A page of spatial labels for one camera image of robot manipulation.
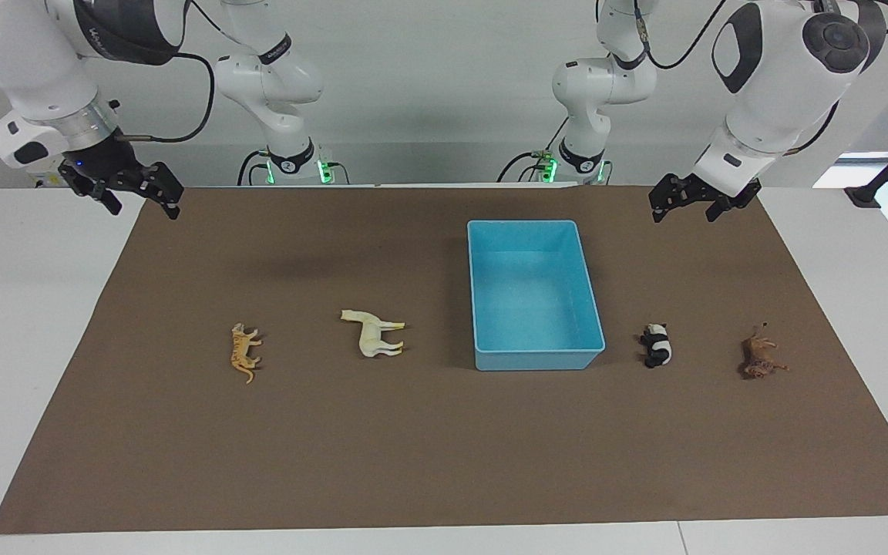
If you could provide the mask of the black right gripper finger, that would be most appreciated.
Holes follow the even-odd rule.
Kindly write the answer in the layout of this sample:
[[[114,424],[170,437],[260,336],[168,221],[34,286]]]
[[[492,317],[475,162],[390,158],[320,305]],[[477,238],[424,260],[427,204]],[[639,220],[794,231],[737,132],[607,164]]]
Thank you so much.
[[[106,211],[114,217],[120,214],[123,205],[104,183],[97,183],[95,180],[81,176],[80,173],[65,173],[65,182],[77,196],[89,197],[96,203],[102,204]]]
[[[155,162],[153,165],[142,167],[140,175],[141,196],[158,204],[170,220],[176,220],[180,215],[177,204],[183,196],[184,187],[175,173],[166,163]]]

